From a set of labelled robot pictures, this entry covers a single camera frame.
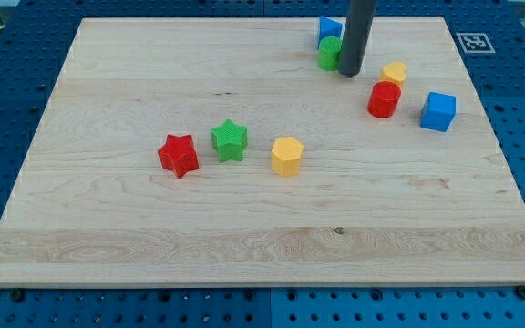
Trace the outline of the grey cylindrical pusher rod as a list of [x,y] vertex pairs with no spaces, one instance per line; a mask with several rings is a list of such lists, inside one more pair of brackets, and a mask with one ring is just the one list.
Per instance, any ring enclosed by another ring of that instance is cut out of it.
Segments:
[[355,77],[362,68],[376,0],[350,0],[337,71]]

